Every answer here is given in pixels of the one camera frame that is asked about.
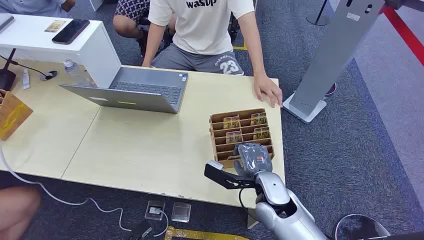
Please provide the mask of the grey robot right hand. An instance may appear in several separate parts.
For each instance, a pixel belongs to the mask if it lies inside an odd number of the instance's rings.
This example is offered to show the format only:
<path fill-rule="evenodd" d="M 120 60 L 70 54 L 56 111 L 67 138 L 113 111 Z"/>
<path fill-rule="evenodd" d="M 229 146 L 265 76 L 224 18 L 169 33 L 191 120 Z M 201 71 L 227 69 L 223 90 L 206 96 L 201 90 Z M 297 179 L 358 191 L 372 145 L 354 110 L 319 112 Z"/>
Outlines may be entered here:
<path fill-rule="evenodd" d="M 261 172 L 273 171 L 268 149 L 259 143 L 237 143 L 233 153 L 240 157 L 234 161 L 234 168 L 239 176 L 253 177 Z"/>

